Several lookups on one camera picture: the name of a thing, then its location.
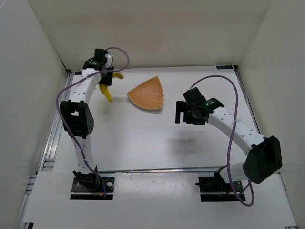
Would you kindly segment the aluminium frame rail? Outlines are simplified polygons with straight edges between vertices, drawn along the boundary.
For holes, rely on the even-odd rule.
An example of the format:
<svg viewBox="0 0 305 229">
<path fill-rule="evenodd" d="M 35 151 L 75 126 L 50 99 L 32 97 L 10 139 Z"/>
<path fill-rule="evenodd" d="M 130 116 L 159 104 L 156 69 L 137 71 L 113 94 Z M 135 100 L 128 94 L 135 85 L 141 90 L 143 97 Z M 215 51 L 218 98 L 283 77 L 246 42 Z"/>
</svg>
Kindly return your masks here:
<svg viewBox="0 0 305 229">
<path fill-rule="evenodd" d="M 234 107 L 234 118 L 236 121 L 232 123 L 232 126 L 235 127 L 235 129 L 233 139 L 230 140 L 230 142 L 234 142 L 241 149 L 240 151 L 243 152 L 243 159 L 240 158 L 238 161 L 238 164 L 243 164 L 251 149 L 247 140 L 256 136 L 256 133 L 260 133 L 260 131 L 244 83 L 238 71 L 238 66 L 234 65 L 233 70 L 238 82 L 234 86 L 237 98 Z"/>
<path fill-rule="evenodd" d="M 166 173 L 166 172 L 195 172 L 195 173 L 213 173 L 221 167 L 185 167 L 185 168 L 157 168 L 157 169 L 129 169 L 129 170 L 104 170 L 99 171 L 100 174 L 112 174 L 112 173 Z"/>
<path fill-rule="evenodd" d="M 28 183 L 25 189 L 18 221 L 17 229 L 31 229 L 33 228 L 33 223 L 24 223 L 23 219 L 27 210 L 27 206 L 31 197 L 32 190 L 36 181 L 37 174 L 39 172 L 52 172 L 55 165 L 56 151 L 58 148 L 58 142 L 62 131 L 62 121 L 59 115 L 56 113 L 54 115 L 52 125 L 46 140 L 45 146 L 42 151 L 41 160 L 39 162 L 38 168 L 33 175 L 29 176 Z"/>
</svg>

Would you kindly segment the yellow fake banana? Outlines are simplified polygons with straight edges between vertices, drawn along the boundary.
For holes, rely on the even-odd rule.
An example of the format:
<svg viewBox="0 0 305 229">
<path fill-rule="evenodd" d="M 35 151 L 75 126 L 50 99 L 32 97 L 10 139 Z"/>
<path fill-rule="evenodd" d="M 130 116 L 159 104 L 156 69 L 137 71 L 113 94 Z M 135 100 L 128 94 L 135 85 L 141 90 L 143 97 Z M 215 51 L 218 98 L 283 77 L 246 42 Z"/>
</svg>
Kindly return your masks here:
<svg viewBox="0 0 305 229">
<path fill-rule="evenodd" d="M 118 79 L 123 79 L 124 76 L 123 74 L 119 73 L 119 72 L 116 72 L 116 73 L 113 73 L 113 78 L 118 78 Z M 99 84 L 99 89 L 101 91 L 101 93 L 107 98 L 107 100 L 112 103 L 113 102 L 113 99 L 111 97 L 111 94 L 109 92 L 109 89 L 108 89 L 109 86 L 106 86 L 104 84 Z"/>
</svg>

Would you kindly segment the right blue corner label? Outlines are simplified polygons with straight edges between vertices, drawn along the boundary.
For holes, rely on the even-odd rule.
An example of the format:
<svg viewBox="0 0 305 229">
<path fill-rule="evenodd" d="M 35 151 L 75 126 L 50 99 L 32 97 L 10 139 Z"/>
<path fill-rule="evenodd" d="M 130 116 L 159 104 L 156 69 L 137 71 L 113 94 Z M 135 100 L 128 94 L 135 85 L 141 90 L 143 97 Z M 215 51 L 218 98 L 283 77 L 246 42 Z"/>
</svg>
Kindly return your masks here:
<svg viewBox="0 0 305 229">
<path fill-rule="evenodd" d="M 217 65 L 217 70 L 227 70 L 227 69 L 233 69 L 233 66 L 231 65 Z"/>
</svg>

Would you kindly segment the right aluminium frame rail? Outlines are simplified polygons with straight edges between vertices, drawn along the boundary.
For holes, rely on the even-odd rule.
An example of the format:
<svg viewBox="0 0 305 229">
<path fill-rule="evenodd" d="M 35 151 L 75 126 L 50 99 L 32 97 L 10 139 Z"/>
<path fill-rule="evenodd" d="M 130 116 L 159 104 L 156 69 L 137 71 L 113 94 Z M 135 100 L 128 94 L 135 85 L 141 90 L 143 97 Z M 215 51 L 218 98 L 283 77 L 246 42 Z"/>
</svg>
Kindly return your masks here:
<svg viewBox="0 0 305 229">
<path fill-rule="evenodd" d="M 238 164 L 243 164 L 251 149 L 247 140 L 256 136 L 256 133 L 260 133 L 260 131 L 244 83 L 238 71 L 238 66 L 234 65 L 233 70 L 238 82 L 234 86 L 237 98 L 234 107 L 234 118 L 236 121 L 232 123 L 232 126 L 235 127 L 235 129 L 233 139 L 230 140 L 230 142 L 234 142 L 241 149 L 240 151 L 243 152 L 243 159 L 240 158 L 238 161 Z"/>
</svg>

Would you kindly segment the triangular woven wicker basket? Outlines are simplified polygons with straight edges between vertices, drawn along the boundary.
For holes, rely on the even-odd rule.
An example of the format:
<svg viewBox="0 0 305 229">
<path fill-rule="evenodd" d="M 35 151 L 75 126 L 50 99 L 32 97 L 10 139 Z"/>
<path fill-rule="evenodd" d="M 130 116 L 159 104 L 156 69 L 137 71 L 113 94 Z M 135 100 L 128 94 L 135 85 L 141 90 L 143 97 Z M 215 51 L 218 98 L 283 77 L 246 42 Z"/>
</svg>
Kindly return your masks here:
<svg viewBox="0 0 305 229">
<path fill-rule="evenodd" d="M 162 83 L 152 77 L 127 92 L 127 98 L 136 108 L 150 113 L 160 113 L 164 103 Z"/>
</svg>

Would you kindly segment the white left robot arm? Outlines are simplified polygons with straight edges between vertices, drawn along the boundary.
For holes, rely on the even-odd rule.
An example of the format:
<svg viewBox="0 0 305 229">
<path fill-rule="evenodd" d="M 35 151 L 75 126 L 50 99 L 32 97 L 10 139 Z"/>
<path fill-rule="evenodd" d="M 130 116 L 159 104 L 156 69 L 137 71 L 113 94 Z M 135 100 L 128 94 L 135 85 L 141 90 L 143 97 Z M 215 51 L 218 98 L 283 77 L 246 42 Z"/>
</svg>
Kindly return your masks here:
<svg viewBox="0 0 305 229">
<path fill-rule="evenodd" d="M 94 56 L 88 59 L 77 82 L 66 101 L 60 104 L 61 115 L 66 122 L 65 130 L 73 142 L 78 169 L 77 175 L 96 175 L 97 168 L 91 148 L 90 135 L 94 128 L 94 119 L 89 109 L 89 102 L 97 84 L 107 71 L 112 70 L 113 57 L 104 49 L 95 49 Z"/>
</svg>

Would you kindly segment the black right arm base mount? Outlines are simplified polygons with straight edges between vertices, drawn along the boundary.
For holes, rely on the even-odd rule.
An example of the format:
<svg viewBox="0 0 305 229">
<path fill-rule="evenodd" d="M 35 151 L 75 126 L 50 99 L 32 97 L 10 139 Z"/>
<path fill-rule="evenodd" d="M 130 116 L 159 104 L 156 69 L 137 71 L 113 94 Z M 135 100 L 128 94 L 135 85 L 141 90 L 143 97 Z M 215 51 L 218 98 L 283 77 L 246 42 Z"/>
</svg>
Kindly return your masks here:
<svg viewBox="0 0 305 229">
<path fill-rule="evenodd" d="M 238 201 L 231 185 L 221 183 L 216 177 L 198 177 L 195 184 L 199 187 L 201 202 Z"/>
</svg>

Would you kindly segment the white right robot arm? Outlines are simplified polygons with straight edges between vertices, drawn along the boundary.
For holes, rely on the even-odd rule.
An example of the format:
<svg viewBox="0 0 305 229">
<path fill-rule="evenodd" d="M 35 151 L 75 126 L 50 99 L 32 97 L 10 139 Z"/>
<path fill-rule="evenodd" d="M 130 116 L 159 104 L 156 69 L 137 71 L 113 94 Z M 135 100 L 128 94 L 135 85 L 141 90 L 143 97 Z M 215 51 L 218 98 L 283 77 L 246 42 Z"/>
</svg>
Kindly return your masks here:
<svg viewBox="0 0 305 229">
<path fill-rule="evenodd" d="M 234 120 L 224 105 L 215 98 L 206 100 L 198 88 L 186 91 L 184 101 L 176 102 L 175 122 L 216 127 L 246 155 L 246 160 L 225 166 L 215 172 L 215 176 L 223 183 L 250 180 L 260 184 L 273 173 L 282 168 L 282 155 L 279 140 L 256 133 L 242 122 Z"/>
</svg>

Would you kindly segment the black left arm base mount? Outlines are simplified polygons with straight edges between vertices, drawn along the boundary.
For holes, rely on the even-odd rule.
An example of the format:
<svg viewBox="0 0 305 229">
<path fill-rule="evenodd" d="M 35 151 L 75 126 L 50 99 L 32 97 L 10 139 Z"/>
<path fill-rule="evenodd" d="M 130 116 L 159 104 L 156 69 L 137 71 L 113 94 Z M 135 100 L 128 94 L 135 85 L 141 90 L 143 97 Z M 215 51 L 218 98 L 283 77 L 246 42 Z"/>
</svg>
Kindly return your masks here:
<svg viewBox="0 0 305 229">
<path fill-rule="evenodd" d="M 73 171 L 71 200 L 113 200 L 115 177 L 100 178 L 94 174 L 83 174 Z"/>
</svg>

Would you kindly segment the front aluminium frame rail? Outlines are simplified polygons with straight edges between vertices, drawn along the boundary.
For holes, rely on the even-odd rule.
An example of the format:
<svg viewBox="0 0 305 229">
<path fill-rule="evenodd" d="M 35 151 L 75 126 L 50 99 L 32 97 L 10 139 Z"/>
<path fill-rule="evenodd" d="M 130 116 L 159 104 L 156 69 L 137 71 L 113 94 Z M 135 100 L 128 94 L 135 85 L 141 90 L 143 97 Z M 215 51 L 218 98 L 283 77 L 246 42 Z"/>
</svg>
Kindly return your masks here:
<svg viewBox="0 0 305 229">
<path fill-rule="evenodd" d="M 100 174 L 112 174 L 112 173 L 166 173 L 166 172 L 195 172 L 195 173 L 213 173 L 221 167 L 185 167 L 185 168 L 157 168 L 157 169 L 129 169 L 129 170 L 104 170 L 99 171 Z"/>
</svg>

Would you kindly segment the left aluminium frame rail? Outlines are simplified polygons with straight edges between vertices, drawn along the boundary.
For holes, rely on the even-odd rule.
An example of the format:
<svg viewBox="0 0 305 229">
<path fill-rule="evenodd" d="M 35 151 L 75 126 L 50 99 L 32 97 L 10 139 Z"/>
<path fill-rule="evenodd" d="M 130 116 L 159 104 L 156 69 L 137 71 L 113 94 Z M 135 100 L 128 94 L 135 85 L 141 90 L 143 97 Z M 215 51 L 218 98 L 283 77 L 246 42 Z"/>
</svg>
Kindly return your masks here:
<svg viewBox="0 0 305 229">
<path fill-rule="evenodd" d="M 33 228 L 33 223 L 24 223 L 23 219 L 27 210 L 27 206 L 31 197 L 32 190 L 36 181 L 37 174 L 39 172 L 52 172 L 55 165 L 56 151 L 58 148 L 58 142 L 62 131 L 62 121 L 59 115 L 56 113 L 54 115 L 52 125 L 46 140 L 45 146 L 42 151 L 41 160 L 39 162 L 38 168 L 33 175 L 29 176 L 28 183 L 25 189 L 18 221 L 17 229 L 31 229 Z"/>
</svg>

